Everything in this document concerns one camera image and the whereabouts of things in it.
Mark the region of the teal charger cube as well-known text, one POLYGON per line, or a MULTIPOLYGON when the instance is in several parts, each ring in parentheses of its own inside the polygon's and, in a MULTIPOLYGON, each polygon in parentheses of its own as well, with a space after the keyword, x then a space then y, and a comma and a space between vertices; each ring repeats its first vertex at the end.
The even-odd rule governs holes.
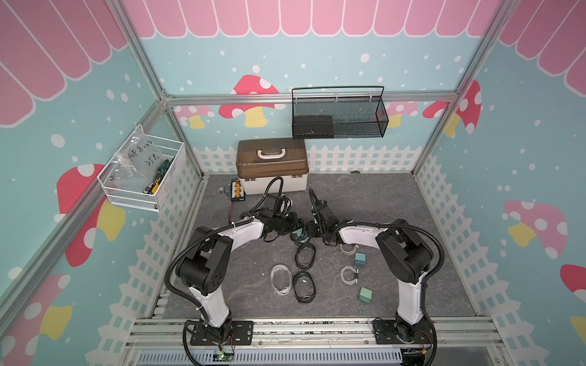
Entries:
POLYGON ((356 253, 354 255, 354 264, 358 267, 363 267, 366 265, 366 254, 365 253, 356 253))

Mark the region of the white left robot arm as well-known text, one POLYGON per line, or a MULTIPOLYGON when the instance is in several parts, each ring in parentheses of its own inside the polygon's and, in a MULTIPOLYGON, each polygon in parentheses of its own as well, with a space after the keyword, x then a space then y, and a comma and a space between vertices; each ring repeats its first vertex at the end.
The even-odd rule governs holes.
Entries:
POLYGON ((263 239, 270 233, 278 236, 298 229, 298 216, 292 201, 284 194, 263 197, 241 219, 217 229, 199 227, 187 247, 168 265, 164 285, 171 293, 196 306, 204 325, 220 329, 231 321, 221 285, 234 249, 263 239))

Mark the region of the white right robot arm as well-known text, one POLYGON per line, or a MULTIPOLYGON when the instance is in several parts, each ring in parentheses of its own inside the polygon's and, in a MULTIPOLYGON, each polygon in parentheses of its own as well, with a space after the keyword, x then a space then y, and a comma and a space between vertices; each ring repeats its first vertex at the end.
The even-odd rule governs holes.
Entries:
POLYGON ((326 244, 358 245, 379 249, 398 280, 399 303, 396 322, 413 329, 427 318, 427 282, 441 270, 446 253, 441 242, 428 231, 403 219, 390 224, 340 221, 326 201, 312 204, 317 231, 326 244))

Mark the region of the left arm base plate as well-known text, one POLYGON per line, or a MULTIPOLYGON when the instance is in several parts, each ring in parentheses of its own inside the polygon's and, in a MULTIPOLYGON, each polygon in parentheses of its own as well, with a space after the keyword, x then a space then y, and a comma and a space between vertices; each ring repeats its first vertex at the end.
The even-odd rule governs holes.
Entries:
POLYGON ((253 321, 230 321, 219 328, 196 322, 192 330, 187 331, 191 346, 250 346, 253 336, 253 321))

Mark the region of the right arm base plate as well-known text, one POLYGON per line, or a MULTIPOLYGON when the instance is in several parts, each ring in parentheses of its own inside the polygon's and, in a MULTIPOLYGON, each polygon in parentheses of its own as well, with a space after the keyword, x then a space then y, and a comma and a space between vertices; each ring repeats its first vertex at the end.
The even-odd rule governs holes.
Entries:
POLYGON ((424 318, 410 325, 404 320, 377 317, 372 321, 372 329, 378 345, 431 346, 434 340, 431 323, 424 318))

